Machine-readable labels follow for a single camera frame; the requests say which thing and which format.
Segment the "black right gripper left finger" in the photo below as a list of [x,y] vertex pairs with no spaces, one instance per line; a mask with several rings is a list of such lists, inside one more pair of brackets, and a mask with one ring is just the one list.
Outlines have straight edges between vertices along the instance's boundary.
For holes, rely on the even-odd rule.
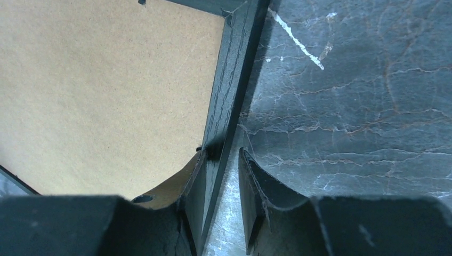
[[175,175],[127,200],[117,195],[1,198],[1,255],[194,255],[188,196],[199,150]]

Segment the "black picture frame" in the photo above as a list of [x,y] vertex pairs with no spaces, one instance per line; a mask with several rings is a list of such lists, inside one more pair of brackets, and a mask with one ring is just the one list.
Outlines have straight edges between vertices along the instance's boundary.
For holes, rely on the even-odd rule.
[[[222,174],[235,134],[244,93],[252,70],[269,3],[268,1],[169,2],[218,15],[224,19],[219,58],[208,106],[203,143],[195,151],[195,153],[199,150],[206,152],[206,163],[193,183],[195,192],[190,194],[187,199],[187,214],[190,215],[190,227],[196,240],[196,254],[194,255],[200,255],[204,249],[209,222],[212,218],[216,196],[221,185]],[[24,183],[18,176],[8,171],[2,165],[1,169],[17,177],[20,183]],[[31,194],[29,196],[83,195],[42,195],[32,187],[30,188]],[[133,200],[138,197],[128,199],[122,195],[117,196],[127,200]]]

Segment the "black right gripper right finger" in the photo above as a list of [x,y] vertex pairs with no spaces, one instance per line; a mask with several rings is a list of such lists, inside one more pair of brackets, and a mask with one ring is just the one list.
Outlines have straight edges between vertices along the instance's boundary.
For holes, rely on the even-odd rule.
[[304,196],[238,152],[247,255],[451,255],[451,210],[426,196]]

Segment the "brown backing board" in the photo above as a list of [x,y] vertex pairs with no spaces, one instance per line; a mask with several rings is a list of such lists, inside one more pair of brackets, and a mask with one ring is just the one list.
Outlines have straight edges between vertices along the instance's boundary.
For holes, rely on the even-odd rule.
[[42,195],[157,186],[203,143],[223,26],[169,1],[1,1],[1,165]]

